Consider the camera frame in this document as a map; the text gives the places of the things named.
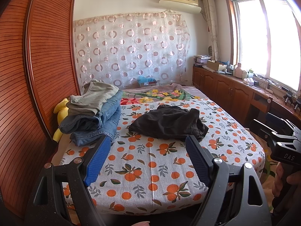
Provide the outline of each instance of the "blue jeans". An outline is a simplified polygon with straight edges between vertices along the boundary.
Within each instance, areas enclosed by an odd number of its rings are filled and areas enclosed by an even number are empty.
[[[111,140],[113,140],[117,131],[120,115],[121,107],[120,103],[118,102],[118,107],[115,113],[104,123],[102,127],[91,131],[76,131],[70,135],[70,139],[73,141],[73,143],[75,143],[76,146],[83,146],[92,143],[102,134],[107,135],[111,138]]]
[[[59,126],[61,132],[69,134],[76,131],[98,130],[114,114],[118,105],[120,105],[121,97],[122,91],[119,90],[103,104],[101,111],[95,116],[84,114],[66,116]]]

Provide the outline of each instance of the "louvered wardrobe door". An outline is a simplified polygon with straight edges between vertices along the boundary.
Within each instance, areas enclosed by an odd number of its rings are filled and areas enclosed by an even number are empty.
[[[28,61],[33,91],[51,135],[58,127],[54,107],[62,96],[78,94],[74,81],[73,5],[74,0],[33,0],[29,13]]]
[[[55,148],[36,116],[24,71],[29,1],[11,0],[0,17],[0,187],[5,206],[19,217],[24,215],[41,167]]]

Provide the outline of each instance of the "human hand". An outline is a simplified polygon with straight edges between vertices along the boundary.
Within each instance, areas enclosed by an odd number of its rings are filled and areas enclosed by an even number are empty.
[[[275,197],[279,197],[280,192],[283,188],[283,182],[281,180],[283,173],[284,173],[284,169],[282,167],[281,162],[279,162],[276,167],[276,175],[275,175],[275,180],[274,180],[274,184],[272,187],[272,193]],[[295,172],[295,173],[289,175],[286,178],[286,181],[287,181],[287,183],[289,183],[291,185],[298,186],[294,193],[294,196],[289,200],[289,202],[285,206],[288,209],[292,205],[294,199],[300,199],[300,196],[301,196],[301,171],[298,171],[298,172]]]

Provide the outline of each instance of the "window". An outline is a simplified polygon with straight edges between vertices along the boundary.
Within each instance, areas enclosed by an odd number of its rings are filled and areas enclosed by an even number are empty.
[[[300,25],[285,0],[231,2],[234,64],[300,90]]]

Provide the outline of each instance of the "window frame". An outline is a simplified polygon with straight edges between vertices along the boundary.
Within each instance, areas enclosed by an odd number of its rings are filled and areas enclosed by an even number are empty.
[[[226,0],[227,7],[228,7],[228,15],[229,15],[229,22],[230,22],[230,35],[231,35],[231,55],[230,55],[230,63],[231,64],[236,64],[237,62],[241,61],[241,41],[240,41],[240,19],[239,19],[239,13],[237,12],[238,10],[238,1],[243,1],[243,0]],[[267,62],[267,74],[264,75],[264,77],[269,78],[270,80],[274,82],[280,83],[281,86],[291,90],[298,92],[301,91],[301,72],[300,72],[300,80],[299,80],[299,87],[298,89],[293,89],[287,85],[285,85],[282,82],[279,82],[276,79],[273,79],[270,77],[270,69],[271,69],[271,35],[270,35],[270,28],[268,24],[268,17],[267,17],[267,11],[265,8],[265,4],[263,0],[259,0],[263,14],[266,20],[267,24],[267,38],[268,38],[268,62]],[[299,41],[300,41],[300,51],[301,51],[301,27],[300,24],[298,23],[296,17],[295,17],[296,25],[297,25],[297,30],[298,30],[298,36],[299,36]]]

